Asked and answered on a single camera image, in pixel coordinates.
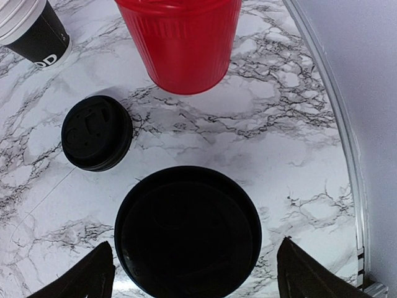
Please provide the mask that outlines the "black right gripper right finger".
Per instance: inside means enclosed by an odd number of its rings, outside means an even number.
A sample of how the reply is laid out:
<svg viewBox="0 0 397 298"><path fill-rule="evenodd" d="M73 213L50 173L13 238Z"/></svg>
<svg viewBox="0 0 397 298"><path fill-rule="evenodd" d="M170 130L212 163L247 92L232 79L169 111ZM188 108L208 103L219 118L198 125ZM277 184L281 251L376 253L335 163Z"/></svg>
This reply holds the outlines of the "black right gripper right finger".
<svg viewBox="0 0 397 298"><path fill-rule="evenodd" d="M277 281L280 297L369 297L337 277L285 237L277 252Z"/></svg>

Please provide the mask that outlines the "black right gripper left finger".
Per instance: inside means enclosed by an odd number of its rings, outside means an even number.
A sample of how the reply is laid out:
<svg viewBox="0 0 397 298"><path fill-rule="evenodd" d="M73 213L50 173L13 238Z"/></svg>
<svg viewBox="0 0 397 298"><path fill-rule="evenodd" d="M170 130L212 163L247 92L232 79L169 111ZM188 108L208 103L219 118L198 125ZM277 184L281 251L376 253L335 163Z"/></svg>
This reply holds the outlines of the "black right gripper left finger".
<svg viewBox="0 0 397 298"><path fill-rule="evenodd" d="M114 277L112 248L108 242L102 242L64 275L29 297L110 298Z"/></svg>

